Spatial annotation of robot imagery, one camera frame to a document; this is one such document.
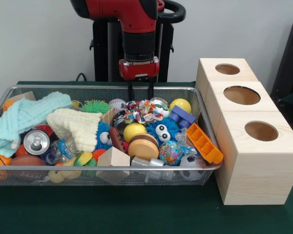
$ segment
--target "green spiky ball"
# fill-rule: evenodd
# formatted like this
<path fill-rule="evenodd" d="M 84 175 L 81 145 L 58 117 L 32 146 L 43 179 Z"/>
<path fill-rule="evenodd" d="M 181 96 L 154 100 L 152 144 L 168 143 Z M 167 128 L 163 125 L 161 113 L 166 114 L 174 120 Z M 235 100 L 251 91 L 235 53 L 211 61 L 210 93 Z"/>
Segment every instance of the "green spiky ball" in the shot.
<path fill-rule="evenodd" d="M 111 107 L 104 101 L 92 100 L 83 105 L 82 110 L 88 113 L 102 113 L 103 115 L 109 111 Z"/>

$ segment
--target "blue towel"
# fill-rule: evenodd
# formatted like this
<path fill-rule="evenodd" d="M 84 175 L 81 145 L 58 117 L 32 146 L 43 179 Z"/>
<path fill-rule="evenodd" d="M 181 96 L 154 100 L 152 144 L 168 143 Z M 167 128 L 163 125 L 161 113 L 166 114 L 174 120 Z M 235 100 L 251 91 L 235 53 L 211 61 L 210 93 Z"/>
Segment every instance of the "blue towel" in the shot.
<path fill-rule="evenodd" d="M 54 92 L 38 101 L 15 102 L 0 118 L 0 155 L 11 157 L 20 145 L 20 134 L 46 122 L 49 113 L 72 106 L 70 96 Z"/>

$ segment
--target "white wall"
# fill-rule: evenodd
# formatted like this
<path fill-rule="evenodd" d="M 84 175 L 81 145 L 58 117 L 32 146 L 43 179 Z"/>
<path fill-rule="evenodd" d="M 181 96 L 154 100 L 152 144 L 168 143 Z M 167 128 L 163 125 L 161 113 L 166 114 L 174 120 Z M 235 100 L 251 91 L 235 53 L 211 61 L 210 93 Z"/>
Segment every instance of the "white wall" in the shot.
<path fill-rule="evenodd" d="M 169 81 L 195 80 L 199 57 L 246 58 L 270 90 L 293 21 L 293 0 L 179 0 Z M 19 80 L 94 77 L 92 22 L 69 0 L 0 0 L 0 95 Z"/>

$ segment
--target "stacked wooden boxes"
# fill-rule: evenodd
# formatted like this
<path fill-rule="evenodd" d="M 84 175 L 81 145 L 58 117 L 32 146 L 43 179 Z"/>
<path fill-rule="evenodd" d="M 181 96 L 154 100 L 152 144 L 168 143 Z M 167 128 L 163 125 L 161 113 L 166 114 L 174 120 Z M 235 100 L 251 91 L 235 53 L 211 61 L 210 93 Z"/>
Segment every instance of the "stacked wooden boxes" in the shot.
<path fill-rule="evenodd" d="M 284 204 L 293 185 L 293 131 L 245 59 L 201 58 L 196 88 L 209 114 L 225 205 Z"/>

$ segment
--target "wire mesh basket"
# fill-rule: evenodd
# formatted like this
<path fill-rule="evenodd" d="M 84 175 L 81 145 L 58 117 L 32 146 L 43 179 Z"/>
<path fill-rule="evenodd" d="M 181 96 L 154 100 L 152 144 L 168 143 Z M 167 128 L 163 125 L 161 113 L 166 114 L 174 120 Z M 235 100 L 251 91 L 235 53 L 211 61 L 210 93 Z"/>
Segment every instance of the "wire mesh basket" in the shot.
<path fill-rule="evenodd" d="M 59 91 L 70 95 L 72 100 L 84 102 L 90 99 L 115 98 L 127 100 L 127 88 L 122 86 L 73 86 L 73 85 L 17 85 L 5 91 L 0 99 L 0 115 L 4 102 L 16 95 L 32 91 L 36 100 Z M 147 87 L 134 87 L 135 99 L 147 97 Z M 161 97 L 167 102 L 177 98 L 186 99 L 192 107 L 192 115 L 198 124 L 217 145 L 210 121 L 200 93 L 191 87 L 154 87 L 154 97 Z M 114 185 L 204 185 L 212 172 L 221 164 L 209 164 L 203 167 L 57 167 L 54 166 L 0 166 L 0 186 L 97 186 L 110 185 L 97 175 L 108 176 L 126 174 L 124 179 Z M 51 182 L 50 176 L 60 174 L 61 183 Z"/>

